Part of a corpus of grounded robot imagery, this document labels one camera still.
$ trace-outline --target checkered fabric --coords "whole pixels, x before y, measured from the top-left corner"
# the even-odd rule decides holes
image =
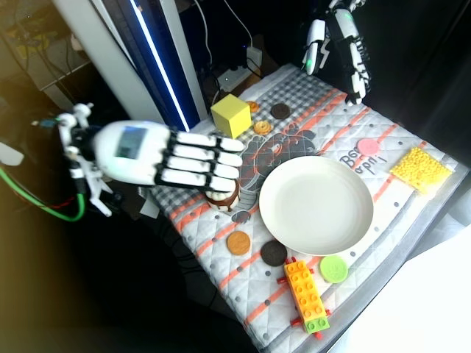
[[[420,147],[451,171],[458,163],[374,110],[362,104],[348,107],[344,93],[295,67],[280,69],[280,73],[262,80],[257,89],[250,88],[243,97],[260,105],[260,110],[252,115],[254,122],[267,120],[274,127],[264,137],[248,129],[239,138],[247,145],[242,153],[241,173],[248,173],[241,178],[243,192],[256,195],[264,177],[277,163],[299,155],[321,154],[351,167],[372,194],[375,215],[371,228],[359,243],[339,254],[349,266],[343,283],[332,285],[323,280],[317,268],[319,258],[288,250],[289,257],[305,260],[314,269],[322,301],[333,313],[330,329],[323,332],[325,341],[317,342],[302,327],[290,325],[299,314],[287,285],[277,284],[276,279],[283,277],[282,267],[271,267],[261,259],[262,245],[274,238],[261,219],[255,197],[251,202],[245,201],[245,210],[218,213],[192,190],[156,187],[152,194],[259,350],[301,352],[309,342],[310,352],[317,352],[349,324],[345,313],[362,309],[352,307],[355,304],[347,300],[380,268],[431,201],[394,178],[389,173],[391,167],[413,147]],[[271,116],[270,109],[276,103],[290,107],[289,118],[279,121]],[[362,138],[379,143],[378,155],[358,156],[355,147]],[[248,254],[234,256],[227,250],[225,240],[234,230],[251,235]]]

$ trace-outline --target yellow block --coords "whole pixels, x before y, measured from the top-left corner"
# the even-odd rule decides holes
[[[452,172],[428,153],[415,147],[391,169],[391,173],[421,193],[432,193]]]
[[[252,125],[250,106],[232,94],[213,105],[211,112],[216,127],[231,138],[237,138]]]
[[[297,261],[285,265],[285,274],[303,321],[327,316],[311,272],[305,262]]]

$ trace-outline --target black disc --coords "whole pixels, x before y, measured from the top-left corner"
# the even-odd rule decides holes
[[[286,104],[278,103],[272,107],[272,110],[270,110],[270,113],[273,115],[275,119],[283,120],[289,117],[289,115],[291,114],[291,111]]]
[[[284,264],[286,256],[288,255],[286,247],[276,240],[265,243],[260,253],[262,260],[270,266],[281,266]]]

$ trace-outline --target power strip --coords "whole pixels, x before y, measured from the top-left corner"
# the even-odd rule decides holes
[[[262,65],[262,51],[260,49],[250,46],[247,48],[247,65],[255,71],[257,65],[255,65],[251,60],[253,60],[258,66]],[[237,70],[227,70],[221,76],[218,77],[219,85],[224,92],[230,92],[237,86],[239,86],[247,77],[249,77],[252,72],[248,68],[239,66]]]

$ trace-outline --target tabletop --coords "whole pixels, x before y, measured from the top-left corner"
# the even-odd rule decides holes
[[[211,209],[196,190],[155,187],[152,195],[160,209],[182,235],[213,284],[244,325],[261,352],[321,352],[345,330],[391,279],[406,260],[440,208],[467,174],[453,158],[411,134],[374,110],[360,104],[348,107],[345,94],[286,65],[244,93],[241,99],[256,101],[260,109],[253,122],[268,121],[273,130],[259,136],[248,129],[238,139],[241,153],[241,200],[232,212]],[[291,114],[277,120],[270,113],[277,103],[289,106]],[[196,129],[216,134],[211,122]],[[375,139],[380,151],[362,158],[356,144]],[[419,147],[453,171],[434,197],[418,194],[389,171],[410,149]],[[364,238],[339,254],[349,266],[348,278],[332,285],[319,275],[319,257],[288,256],[305,260],[314,269],[314,281],[327,309],[330,329],[323,339],[291,327],[297,314],[288,285],[277,284],[282,266],[272,267],[261,258],[261,247],[273,236],[258,210],[258,193],[266,176],[279,164],[295,157],[322,155],[354,170],[368,187],[375,207],[372,226]],[[250,251],[232,255],[227,236],[240,230],[252,238]]]

